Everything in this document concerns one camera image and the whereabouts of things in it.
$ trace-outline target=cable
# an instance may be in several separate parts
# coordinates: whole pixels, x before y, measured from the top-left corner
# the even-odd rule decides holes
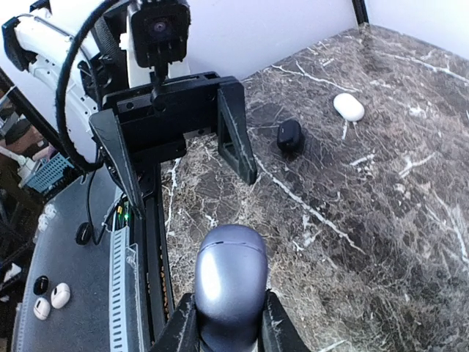
[[[65,117],[65,95],[67,93],[67,85],[68,81],[70,80],[70,71],[72,69],[73,61],[81,47],[81,44],[85,40],[89,31],[95,25],[96,21],[104,14],[104,12],[106,12],[118,1],[119,0],[105,0],[98,7],[96,7],[96,9],[93,10],[89,17],[84,21],[83,26],[81,26],[80,30],[72,40],[67,58],[62,65],[62,69],[60,70],[59,81],[57,83],[56,120],[57,128],[59,129],[59,137],[62,144],[64,145],[65,151],[70,156],[70,160],[74,165],[85,172],[93,172],[99,169],[103,165],[103,160],[100,158],[100,160],[94,163],[89,163],[85,157],[83,157],[75,148],[75,145],[70,139],[67,130],[67,119]]]
[[[113,210],[111,210],[109,212],[109,214],[107,215],[106,217],[106,220],[104,221],[104,224],[103,224],[103,227],[101,227],[101,231],[100,231],[100,234],[97,238],[95,238],[95,232],[92,232],[92,240],[93,240],[93,243],[97,246],[101,243],[101,240],[103,239],[103,236],[104,236],[104,232],[106,231],[106,229],[108,228],[108,223],[109,223],[109,220],[111,220],[111,217],[116,213],[116,210],[117,208],[120,206],[122,200],[124,199],[124,194],[122,193],[121,196],[120,196],[120,199],[119,201],[117,202],[117,204],[115,204]]]
[[[88,186],[86,187],[86,215],[88,216],[88,224],[89,227],[91,228],[92,234],[95,233],[95,226],[93,224],[93,219],[91,216],[91,206],[89,204],[89,196],[91,193],[91,184],[93,183],[93,180],[96,175],[96,170],[91,173],[91,177],[89,178]]]

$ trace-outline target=marble surface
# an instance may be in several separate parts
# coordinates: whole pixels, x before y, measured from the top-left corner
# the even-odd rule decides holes
[[[312,351],[469,351],[469,62],[376,26],[323,40],[245,80],[259,178],[214,137],[165,168],[174,294],[219,224],[268,247],[269,286]],[[334,97],[366,108],[345,125]],[[276,147],[296,118],[302,154]]]

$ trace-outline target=camera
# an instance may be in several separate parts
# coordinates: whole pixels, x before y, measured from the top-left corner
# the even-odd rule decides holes
[[[185,0],[139,0],[128,13],[140,67],[163,67],[185,58],[191,24]]]

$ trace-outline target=black earbud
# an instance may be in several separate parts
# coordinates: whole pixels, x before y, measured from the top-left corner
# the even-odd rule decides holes
[[[43,295],[49,287],[49,279],[46,275],[39,276],[34,282],[33,292],[36,296]]]
[[[282,152],[298,151],[303,144],[301,125],[297,120],[287,120],[278,127],[277,146]]]
[[[76,232],[75,242],[80,246],[88,244],[92,236],[92,229],[88,222],[84,222],[80,225]]]

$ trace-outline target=blue basket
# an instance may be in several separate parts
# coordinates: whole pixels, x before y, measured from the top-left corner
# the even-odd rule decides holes
[[[49,162],[42,165],[26,182],[26,185],[43,193],[50,189],[55,182],[64,177],[66,167],[73,165],[61,154],[56,154]]]

